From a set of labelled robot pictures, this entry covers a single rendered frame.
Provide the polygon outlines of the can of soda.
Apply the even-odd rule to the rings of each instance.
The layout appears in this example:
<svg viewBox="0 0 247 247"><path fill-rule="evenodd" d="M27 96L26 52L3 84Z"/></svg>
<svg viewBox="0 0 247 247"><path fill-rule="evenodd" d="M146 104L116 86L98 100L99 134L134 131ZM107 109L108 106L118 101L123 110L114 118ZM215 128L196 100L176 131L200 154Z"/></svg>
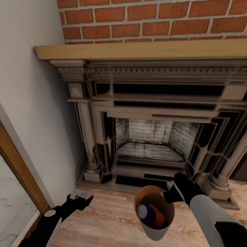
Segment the can of soda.
<svg viewBox="0 0 247 247"><path fill-rule="evenodd" d="M167 218L153 205L153 204L148 204L149 207L153 208L156 214L154 223L159 227L159 228L165 228L167 225Z"/></svg>
<svg viewBox="0 0 247 247"><path fill-rule="evenodd" d="M153 222L146 222L146 221L143 221L143 223L149 227L149 228L152 228L152 229L155 229L155 230L161 230L161 228L159 228L155 223Z"/></svg>
<svg viewBox="0 0 247 247"><path fill-rule="evenodd" d="M137 209L137 214L141 220L154 223L156 214L153 208L145 204L139 205Z"/></svg>

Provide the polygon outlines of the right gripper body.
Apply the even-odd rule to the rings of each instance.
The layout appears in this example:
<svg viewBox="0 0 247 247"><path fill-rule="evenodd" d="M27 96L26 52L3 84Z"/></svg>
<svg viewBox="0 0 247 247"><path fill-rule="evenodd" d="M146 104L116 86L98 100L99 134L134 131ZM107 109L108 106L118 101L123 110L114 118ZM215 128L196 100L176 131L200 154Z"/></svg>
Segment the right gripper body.
<svg viewBox="0 0 247 247"><path fill-rule="evenodd" d="M163 195L167 203L183 201L183 198L181 196L177 196L173 193L172 188L170 189L170 191L163 192Z"/></svg>

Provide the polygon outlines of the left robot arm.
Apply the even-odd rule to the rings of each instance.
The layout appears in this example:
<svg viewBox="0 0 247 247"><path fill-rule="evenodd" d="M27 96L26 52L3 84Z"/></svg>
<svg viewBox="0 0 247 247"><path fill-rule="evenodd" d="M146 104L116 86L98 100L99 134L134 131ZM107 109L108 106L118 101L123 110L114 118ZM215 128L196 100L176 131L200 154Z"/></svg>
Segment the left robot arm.
<svg viewBox="0 0 247 247"><path fill-rule="evenodd" d="M37 228L18 247L50 247L60 228L61 222L69 217L76 209L84 210L86 206L89 206L93 195L86 200L85 197L88 197L88 195L89 192L74 188L71 194L67 196L67 201L63 205L56 206L43 214Z"/></svg>

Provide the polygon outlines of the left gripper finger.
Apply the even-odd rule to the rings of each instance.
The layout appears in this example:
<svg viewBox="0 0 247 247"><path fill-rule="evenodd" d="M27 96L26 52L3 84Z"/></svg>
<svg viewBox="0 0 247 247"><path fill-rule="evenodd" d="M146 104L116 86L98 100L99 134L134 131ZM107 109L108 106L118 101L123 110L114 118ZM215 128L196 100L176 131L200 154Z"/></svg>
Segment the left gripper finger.
<svg viewBox="0 0 247 247"><path fill-rule="evenodd" d="M93 195L85 201L85 207L89 206L89 204L91 203L92 199L93 199Z"/></svg>

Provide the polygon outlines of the trash can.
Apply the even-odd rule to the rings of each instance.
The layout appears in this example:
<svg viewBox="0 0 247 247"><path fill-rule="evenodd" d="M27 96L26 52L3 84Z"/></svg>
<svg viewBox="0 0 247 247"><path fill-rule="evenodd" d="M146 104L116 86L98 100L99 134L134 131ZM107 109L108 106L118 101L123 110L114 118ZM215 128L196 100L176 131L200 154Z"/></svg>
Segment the trash can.
<svg viewBox="0 0 247 247"><path fill-rule="evenodd" d="M165 192L165 190L153 185L145 186L137 192L134 199L134 208L137 217L138 206L142 204L148 205L151 203L167 218L167 225L165 228L155 230L147 227L143 223L143 220L138 217L146 235L154 241L159 241L164 237L175 217L174 203L167 203L164 196L161 195L160 192Z"/></svg>

